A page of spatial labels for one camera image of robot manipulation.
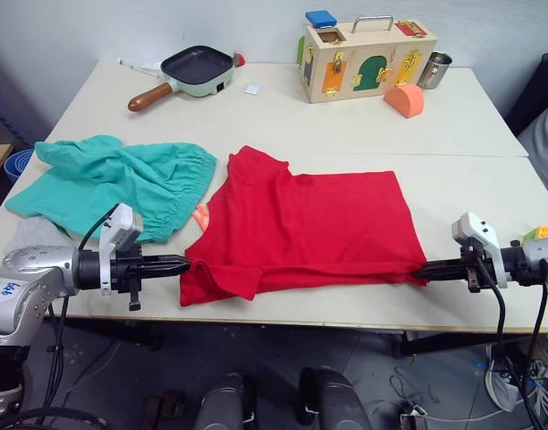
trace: black pan surface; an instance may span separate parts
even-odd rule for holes
[[[234,66],[232,56],[212,47],[189,47],[160,65],[163,73],[180,82],[197,85],[211,81]]]

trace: orange door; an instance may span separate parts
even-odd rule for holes
[[[324,84],[321,86],[321,92],[329,96],[338,93],[342,87],[347,61],[342,61],[340,54],[336,54],[336,59],[333,63],[326,64],[326,75],[324,77]]]

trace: metal handle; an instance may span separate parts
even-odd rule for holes
[[[360,22],[360,21],[378,21],[378,20],[390,20],[390,25],[388,25],[388,31],[391,30],[391,26],[393,25],[393,16],[391,16],[391,15],[358,16],[357,18],[355,18],[354,27],[352,27],[352,33],[355,33],[355,27],[357,27],[358,22]]]

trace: frying pan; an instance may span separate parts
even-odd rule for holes
[[[129,101],[137,112],[173,92],[184,91],[194,97],[217,94],[232,79],[234,60],[212,47],[189,47],[170,56],[160,65],[167,81]]]

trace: wooden latch box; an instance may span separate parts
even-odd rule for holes
[[[419,21],[362,16],[355,22],[305,27],[298,57],[311,103],[385,94],[416,83],[437,38]]]

